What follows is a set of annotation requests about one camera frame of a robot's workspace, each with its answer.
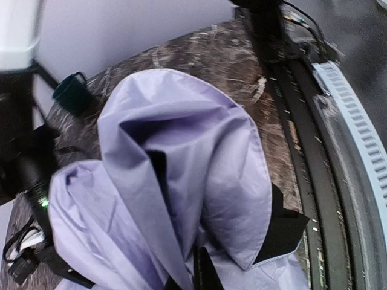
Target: black cable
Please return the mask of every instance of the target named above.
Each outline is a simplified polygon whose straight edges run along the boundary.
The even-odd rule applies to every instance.
[[[76,147],[76,146],[67,146],[56,150],[60,154],[69,154],[69,153],[81,153],[88,159],[93,159],[93,157],[85,150]]]
[[[311,16],[309,16],[306,12],[304,12],[304,11],[302,11],[300,8],[298,8],[297,6],[295,6],[294,4],[292,4],[292,3],[289,3],[289,2],[287,2],[287,1],[284,1],[284,4],[285,5],[288,5],[288,6],[290,6],[291,8],[293,8],[293,9],[295,9],[297,12],[299,12],[299,13],[301,13],[302,15],[304,15],[306,18],[308,18],[310,21],[312,21],[312,23],[316,26],[316,29],[317,29],[317,31],[318,31],[318,33],[319,33],[319,36],[320,36],[320,38],[317,38],[318,39],[318,43],[320,42],[320,44],[321,44],[321,42],[322,42],[322,44],[321,44],[321,47],[323,48],[323,50],[321,51],[322,52],[322,54],[324,55],[324,61],[327,61],[328,60],[328,53],[327,53],[327,51],[326,51],[326,44],[325,44],[325,38],[324,38],[324,34],[322,33],[322,30],[321,30],[321,28],[320,28],[320,26],[319,26],[319,24],[311,17]]]
[[[32,230],[37,230],[37,231],[39,231],[39,229],[38,229],[37,227],[32,226],[32,227],[26,228],[26,229],[20,234],[19,239],[18,239],[18,242],[17,242],[17,244],[16,244],[16,250],[18,251],[18,253],[20,252],[20,247],[22,246],[22,242],[23,242],[24,238],[25,238],[26,235],[27,235],[30,231],[32,231]]]
[[[12,260],[12,259],[8,259],[7,258],[7,253],[8,253],[8,251],[9,251],[9,249],[12,247],[12,245],[14,244],[14,243],[16,243],[18,240],[19,240],[19,238],[20,238],[20,236],[23,234],[23,232],[26,230],[26,229],[28,229],[31,225],[32,225],[32,223],[34,222],[34,220],[35,220],[35,218],[33,217],[33,216],[31,216],[30,217],[30,219],[28,220],[28,222],[21,228],[21,230],[20,231],[18,231],[6,244],[5,244],[5,246],[4,246],[4,248],[3,248],[3,251],[2,251],[2,258],[3,258],[3,260],[4,261],[6,261],[7,263],[12,263],[12,262],[14,262],[14,260]]]
[[[323,51],[324,51],[324,49],[322,47],[322,43],[319,40],[319,37],[318,37],[317,33],[309,25],[307,25],[305,23],[298,22],[296,20],[288,19],[288,18],[286,18],[286,20],[288,20],[291,23],[296,24],[298,26],[304,27],[306,30],[308,30],[310,32],[310,34],[312,34],[312,37],[315,39],[316,45],[319,48],[320,61],[324,62],[325,61],[325,59],[323,58],[323,53],[324,53]]]

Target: white plastic panel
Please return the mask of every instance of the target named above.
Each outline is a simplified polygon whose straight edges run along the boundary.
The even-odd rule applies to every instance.
[[[332,95],[351,132],[367,171],[382,220],[387,247],[387,154],[360,100],[333,63],[314,64],[318,77]]]
[[[26,69],[39,42],[43,0],[0,0],[0,72]]]

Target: gray floor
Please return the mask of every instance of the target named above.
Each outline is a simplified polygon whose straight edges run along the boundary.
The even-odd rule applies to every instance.
[[[291,0],[345,54],[341,69],[387,148],[387,11],[376,0]]]

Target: black mug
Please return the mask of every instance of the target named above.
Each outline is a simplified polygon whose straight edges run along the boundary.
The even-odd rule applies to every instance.
[[[70,74],[59,84],[53,94],[53,99],[75,117],[85,112],[93,101],[93,95],[89,92],[86,81],[82,72]]]

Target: lavender fabric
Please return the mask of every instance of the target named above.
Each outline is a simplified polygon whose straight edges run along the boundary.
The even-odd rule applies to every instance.
[[[102,161],[58,171],[49,207],[58,253],[96,289],[163,289],[170,275],[191,290],[195,244],[213,249],[225,289],[308,289],[291,254],[253,265],[272,187],[257,128],[228,96],[170,69],[138,72],[98,130]]]

